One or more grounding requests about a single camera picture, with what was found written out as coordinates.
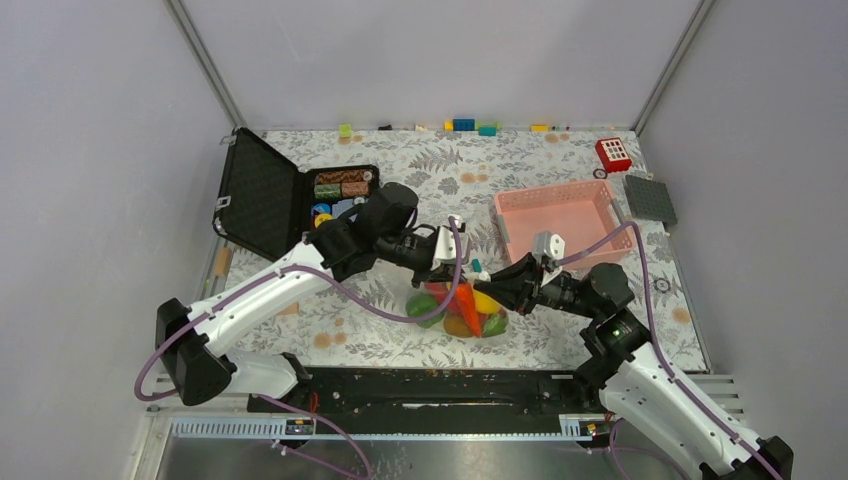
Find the red chili toy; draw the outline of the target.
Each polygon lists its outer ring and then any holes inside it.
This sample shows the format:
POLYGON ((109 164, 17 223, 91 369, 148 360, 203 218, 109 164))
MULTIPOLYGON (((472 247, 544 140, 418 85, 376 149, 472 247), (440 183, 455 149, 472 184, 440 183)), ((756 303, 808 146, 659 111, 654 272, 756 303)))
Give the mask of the red chili toy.
POLYGON ((435 299, 437 303, 443 302, 449 294, 450 283, 427 283, 424 285, 425 291, 435 299))

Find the yellow pepper toy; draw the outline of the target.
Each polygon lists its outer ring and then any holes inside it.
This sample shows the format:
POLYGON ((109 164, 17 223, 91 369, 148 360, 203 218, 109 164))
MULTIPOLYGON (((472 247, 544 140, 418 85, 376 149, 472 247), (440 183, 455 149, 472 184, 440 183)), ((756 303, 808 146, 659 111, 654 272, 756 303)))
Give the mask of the yellow pepper toy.
POLYGON ((473 291, 473 300, 475 310, 478 314, 494 315, 501 310, 501 305, 497 301, 478 290, 473 291))

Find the brown kiwi toy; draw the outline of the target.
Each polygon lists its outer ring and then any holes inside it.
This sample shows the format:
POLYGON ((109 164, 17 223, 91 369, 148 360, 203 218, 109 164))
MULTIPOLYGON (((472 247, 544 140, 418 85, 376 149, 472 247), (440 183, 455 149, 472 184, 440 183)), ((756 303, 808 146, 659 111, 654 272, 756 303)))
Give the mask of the brown kiwi toy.
POLYGON ((460 316, 453 314, 447 315, 444 317, 442 325, 448 335, 458 338, 470 338, 474 336, 465 320, 460 316))

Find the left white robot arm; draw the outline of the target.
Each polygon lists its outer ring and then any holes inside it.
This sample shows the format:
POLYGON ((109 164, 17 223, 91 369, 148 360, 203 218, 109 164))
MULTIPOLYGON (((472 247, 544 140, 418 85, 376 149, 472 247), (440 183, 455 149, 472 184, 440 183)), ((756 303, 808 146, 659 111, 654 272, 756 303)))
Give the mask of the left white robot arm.
POLYGON ((422 237, 413 224, 417 212, 418 197, 409 187, 387 183, 237 286, 190 305, 165 301, 156 311, 155 352, 135 381, 136 397, 153 402, 176 396, 185 406, 197 406, 223 393, 243 393, 272 397, 288 411, 301 409, 311 387, 296 356, 238 350, 236 343, 273 314, 330 287, 376 315, 402 322, 342 284, 379 260, 412 272, 414 285, 440 275, 459 285, 464 220, 450 214, 445 225, 422 237))

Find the orange carrot toy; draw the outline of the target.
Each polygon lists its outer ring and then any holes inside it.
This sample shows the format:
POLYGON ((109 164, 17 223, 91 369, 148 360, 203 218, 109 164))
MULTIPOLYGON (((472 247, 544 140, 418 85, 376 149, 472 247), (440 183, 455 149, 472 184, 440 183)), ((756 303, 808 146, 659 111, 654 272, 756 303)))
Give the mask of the orange carrot toy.
POLYGON ((483 329, 478 313, 475 310, 473 300, 473 289, 468 283, 456 284, 454 300, 456 301, 461 316, 475 337, 481 338, 483 329))

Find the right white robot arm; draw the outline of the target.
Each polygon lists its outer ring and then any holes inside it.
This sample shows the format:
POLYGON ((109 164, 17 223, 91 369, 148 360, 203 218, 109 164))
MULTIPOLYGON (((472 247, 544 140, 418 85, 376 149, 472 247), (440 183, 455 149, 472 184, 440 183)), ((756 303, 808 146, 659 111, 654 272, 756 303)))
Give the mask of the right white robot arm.
POLYGON ((788 479, 794 453, 780 437, 742 425, 667 360, 650 329, 629 309, 635 295, 618 264, 600 263, 581 279, 528 254, 476 290, 508 310, 546 307, 586 317, 580 332, 590 357, 574 372, 575 402, 604 408, 635 427, 687 479, 788 479))

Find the clear zip top bag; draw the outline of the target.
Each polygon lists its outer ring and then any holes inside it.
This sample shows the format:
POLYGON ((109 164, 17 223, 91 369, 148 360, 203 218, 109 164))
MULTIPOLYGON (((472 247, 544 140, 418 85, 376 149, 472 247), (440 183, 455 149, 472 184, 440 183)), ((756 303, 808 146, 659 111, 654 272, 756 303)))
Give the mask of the clear zip top bag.
MULTIPOLYGON (((460 339, 488 339, 505 335, 510 328, 508 312, 494 299, 480 292, 471 277, 462 274, 460 286, 445 308, 429 318, 417 321, 425 330, 440 331, 460 339)), ((400 292, 402 313, 407 317, 429 315, 448 297, 453 284, 453 272, 439 273, 427 282, 406 287, 400 292)))

